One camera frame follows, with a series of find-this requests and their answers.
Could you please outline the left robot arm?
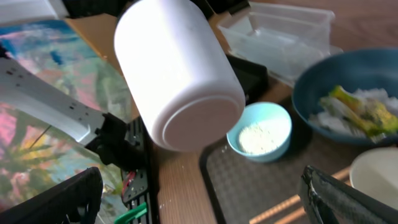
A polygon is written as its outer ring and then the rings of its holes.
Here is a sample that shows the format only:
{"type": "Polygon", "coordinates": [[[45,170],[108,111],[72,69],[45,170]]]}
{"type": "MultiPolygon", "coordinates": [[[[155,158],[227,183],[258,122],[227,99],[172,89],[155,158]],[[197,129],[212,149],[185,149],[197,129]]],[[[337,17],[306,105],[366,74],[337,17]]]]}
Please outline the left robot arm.
{"type": "Polygon", "coordinates": [[[126,136],[129,125],[111,113],[90,108],[30,73],[1,48],[1,101],[63,131],[105,165],[144,167],[144,151],[126,136]]]}

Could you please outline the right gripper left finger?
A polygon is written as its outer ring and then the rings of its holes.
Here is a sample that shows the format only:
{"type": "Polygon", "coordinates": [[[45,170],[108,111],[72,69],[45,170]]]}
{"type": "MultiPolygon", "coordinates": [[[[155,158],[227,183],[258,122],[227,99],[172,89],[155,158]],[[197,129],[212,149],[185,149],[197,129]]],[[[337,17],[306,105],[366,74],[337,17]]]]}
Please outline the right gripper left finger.
{"type": "Polygon", "coordinates": [[[103,180],[90,167],[60,184],[1,212],[7,223],[94,223],[101,206],[103,180]]]}

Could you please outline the white cup pink inside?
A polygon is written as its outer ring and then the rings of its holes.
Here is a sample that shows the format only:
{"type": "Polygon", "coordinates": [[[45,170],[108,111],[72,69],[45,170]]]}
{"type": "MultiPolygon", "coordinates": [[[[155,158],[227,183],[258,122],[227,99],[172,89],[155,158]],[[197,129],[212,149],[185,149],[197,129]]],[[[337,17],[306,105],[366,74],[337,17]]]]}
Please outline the white cup pink inside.
{"type": "Polygon", "coordinates": [[[194,151],[239,120],[245,95],[205,15],[187,0],[142,0],[120,18],[114,51],[151,139],[194,151]]]}

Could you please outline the pile of rice grains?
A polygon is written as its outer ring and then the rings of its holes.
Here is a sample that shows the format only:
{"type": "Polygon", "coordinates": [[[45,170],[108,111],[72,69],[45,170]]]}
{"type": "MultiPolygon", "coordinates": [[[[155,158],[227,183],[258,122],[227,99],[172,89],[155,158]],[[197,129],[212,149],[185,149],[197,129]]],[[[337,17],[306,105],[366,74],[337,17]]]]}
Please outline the pile of rice grains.
{"type": "Polygon", "coordinates": [[[241,150],[247,154],[265,154],[276,150],[283,143],[283,134],[270,121],[246,126],[238,135],[241,150]]]}

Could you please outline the light blue small bowl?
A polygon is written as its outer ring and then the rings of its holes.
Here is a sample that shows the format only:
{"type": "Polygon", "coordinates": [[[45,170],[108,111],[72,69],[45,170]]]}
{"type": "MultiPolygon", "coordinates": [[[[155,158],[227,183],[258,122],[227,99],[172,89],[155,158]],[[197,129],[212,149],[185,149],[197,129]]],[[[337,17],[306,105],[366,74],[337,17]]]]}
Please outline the light blue small bowl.
{"type": "Polygon", "coordinates": [[[253,103],[226,134],[231,148],[255,162],[280,158],[289,148],[292,119],[285,108],[271,102],[253,103]]]}

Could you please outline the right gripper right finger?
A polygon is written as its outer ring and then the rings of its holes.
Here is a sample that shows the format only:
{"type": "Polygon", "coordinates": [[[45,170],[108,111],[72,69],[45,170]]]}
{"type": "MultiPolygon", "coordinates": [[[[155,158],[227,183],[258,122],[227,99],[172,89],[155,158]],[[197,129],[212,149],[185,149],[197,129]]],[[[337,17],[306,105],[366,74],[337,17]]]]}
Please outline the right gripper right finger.
{"type": "Polygon", "coordinates": [[[306,166],[298,193],[311,223],[397,223],[397,210],[306,166]]]}

